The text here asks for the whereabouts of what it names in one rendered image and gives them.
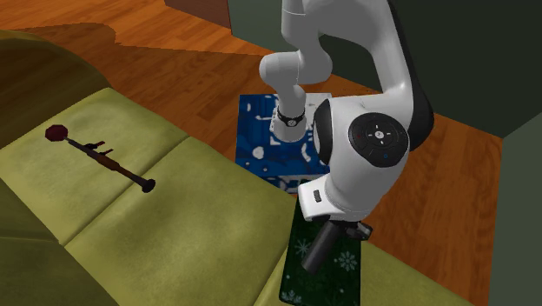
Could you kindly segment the dark toy rocket launcher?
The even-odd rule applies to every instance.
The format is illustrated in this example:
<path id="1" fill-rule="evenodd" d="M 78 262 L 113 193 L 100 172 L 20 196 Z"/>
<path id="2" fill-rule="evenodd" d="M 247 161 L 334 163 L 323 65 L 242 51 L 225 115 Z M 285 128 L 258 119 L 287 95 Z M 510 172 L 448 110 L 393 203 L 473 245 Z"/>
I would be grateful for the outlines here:
<path id="1" fill-rule="evenodd" d="M 119 162 L 108 157 L 108 153 L 110 153 L 112 149 L 102 152 L 96 151 L 98 147 L 105 144 L 104 141 L 100 141 L 98 143 L 80 144 L 76 140 L 69 138 L 68 129 L 61 124 L 53 124 L 49 126 L 49 128 L 45 130 L 44 136 L 51 142 L 68 142 L 71 146 L 77 148 L 81 152 L 84 152 L 88 157 L 92 158 L 103 167 L 129 178 L 132 182 L 136 183 L 142 188 L 143 193 L 149 193 L 155 188 L 156 181 L 154 179 L 145 179 L 141 176 L 138 176 L 131 171 L 123 168 L 123 166 L 121 166 Z"/>

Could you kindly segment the olive green sofa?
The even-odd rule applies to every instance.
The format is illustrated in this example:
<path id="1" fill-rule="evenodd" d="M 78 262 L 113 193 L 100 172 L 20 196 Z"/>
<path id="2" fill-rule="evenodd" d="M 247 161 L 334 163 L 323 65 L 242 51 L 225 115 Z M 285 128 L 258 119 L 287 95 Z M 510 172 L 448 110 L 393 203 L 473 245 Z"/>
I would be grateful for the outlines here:
<path id="1" fill-rule="evenodd" d="M 53 124 L 155 188 L 49 141 Z M 76 54 L 0 30 L 0 306 L 288 306 L 294 207 Z"/>

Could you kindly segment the blue patterned robot stand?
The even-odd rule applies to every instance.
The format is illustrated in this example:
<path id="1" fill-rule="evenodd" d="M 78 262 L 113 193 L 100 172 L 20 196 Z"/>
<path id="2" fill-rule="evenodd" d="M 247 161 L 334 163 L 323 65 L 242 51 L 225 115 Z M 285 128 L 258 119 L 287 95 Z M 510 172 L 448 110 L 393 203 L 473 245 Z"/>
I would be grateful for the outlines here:
<path id="1" fill-rule="evenodd" d="M 307 126 L 304 137 L 284 143 L 269 130 L 276 94 L 241 95 L 239 98 L 235 162 L 275 187 L 295 194 L 301 183 L 329 172 L 314 148 L 313 120 L 316 108 L 329 93 L 307 94 Z"/>

